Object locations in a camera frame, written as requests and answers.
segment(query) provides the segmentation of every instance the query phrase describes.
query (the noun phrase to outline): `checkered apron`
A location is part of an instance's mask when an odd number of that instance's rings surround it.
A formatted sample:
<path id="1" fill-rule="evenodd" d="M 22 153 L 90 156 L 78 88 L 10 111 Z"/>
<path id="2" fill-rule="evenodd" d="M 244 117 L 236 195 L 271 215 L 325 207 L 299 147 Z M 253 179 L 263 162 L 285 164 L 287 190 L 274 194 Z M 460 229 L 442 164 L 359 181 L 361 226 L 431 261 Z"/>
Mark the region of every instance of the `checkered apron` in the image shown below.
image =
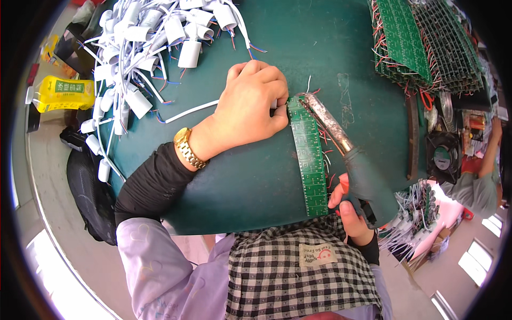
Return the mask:
<path id="1" fill-rule="evenodd" d="M 226 319 L 292 319 L 364 305 L 382 310 L 370 265 L 343 239 L 334 214 L 236 234 Z M 325 243 L 334 248 L 337 263 L 300 266 L 299 244 Z"/>

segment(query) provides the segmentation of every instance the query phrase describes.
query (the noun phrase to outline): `cooling fan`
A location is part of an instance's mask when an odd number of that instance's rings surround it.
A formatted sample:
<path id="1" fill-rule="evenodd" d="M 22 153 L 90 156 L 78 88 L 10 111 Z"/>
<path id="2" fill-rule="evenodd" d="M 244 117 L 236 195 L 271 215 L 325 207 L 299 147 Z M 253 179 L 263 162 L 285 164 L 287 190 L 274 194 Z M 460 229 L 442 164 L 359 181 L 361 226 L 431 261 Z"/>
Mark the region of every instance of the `cooling fan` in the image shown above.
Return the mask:
<path id="1" fill-rule="evenodd" d="M 462 166 L 462 150 L 458 134 L 434 131 L 426 137 L 426 173 L 439 184 L 457 183 Z"/>

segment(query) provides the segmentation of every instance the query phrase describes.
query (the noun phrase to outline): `watch band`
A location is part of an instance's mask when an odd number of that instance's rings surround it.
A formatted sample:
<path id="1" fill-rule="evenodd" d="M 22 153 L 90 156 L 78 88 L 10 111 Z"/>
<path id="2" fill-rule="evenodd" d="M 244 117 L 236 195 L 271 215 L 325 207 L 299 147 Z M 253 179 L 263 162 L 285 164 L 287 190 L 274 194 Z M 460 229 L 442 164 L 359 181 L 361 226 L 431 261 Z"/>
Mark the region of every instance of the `watch band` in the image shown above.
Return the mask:
<path id="1" fill-rule="evenodd" d="M 208 161 L 201 161 L 199 160 L 192 152 L 192 149 L 190 149 L 190 146 L 188 145 L 188 141 L 185 140 L 178 144 L 178 149 L 180 150 L 181 154 L 187 159 L 187 161 L 196 167 L 197 169 L 202 169 L 206 167 L 206 165 L 210 162 Z"/>

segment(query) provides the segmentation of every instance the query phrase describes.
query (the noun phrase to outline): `yellow package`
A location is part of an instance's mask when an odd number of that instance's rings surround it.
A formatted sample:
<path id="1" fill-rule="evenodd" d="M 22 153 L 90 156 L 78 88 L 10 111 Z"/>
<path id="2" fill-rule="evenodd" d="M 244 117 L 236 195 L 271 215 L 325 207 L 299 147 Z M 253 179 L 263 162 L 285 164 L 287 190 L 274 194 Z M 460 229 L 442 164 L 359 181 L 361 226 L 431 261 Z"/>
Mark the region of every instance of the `yellow package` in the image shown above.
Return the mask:
<path id="1" fill-rule="evenodd" d="M 92 80 L 60 79 L 46 76 L 40 84 L 27 89 L 25 102 L 33 102 L 39 112 L 56 109 L 89 109 L 94 105 Z"/>

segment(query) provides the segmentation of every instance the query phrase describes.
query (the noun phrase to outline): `black sleeve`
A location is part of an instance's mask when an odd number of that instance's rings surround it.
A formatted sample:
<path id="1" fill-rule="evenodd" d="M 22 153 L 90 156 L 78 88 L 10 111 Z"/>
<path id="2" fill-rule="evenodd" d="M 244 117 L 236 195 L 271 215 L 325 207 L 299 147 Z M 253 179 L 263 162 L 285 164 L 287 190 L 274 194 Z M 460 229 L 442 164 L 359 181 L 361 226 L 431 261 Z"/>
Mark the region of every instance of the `black sleeve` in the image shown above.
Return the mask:
<path id="1" fill-rule="evenodd" d="M 161 144 L 121 188 L 114 208 L 116 225 L 137 217 L 160 221 L 195 175 L 180 162 L 174 143 Z"/>
<path id="2" fill-rule="evenodd" d="M 366 246 L 356 245 L 350 237 L 347 240 L 347 244 L 359 250 L 369 264 L 379 265 L 379 245 L 377 243 L 376 233 L 373 235 L 372 241 L 370 241 Z"/>

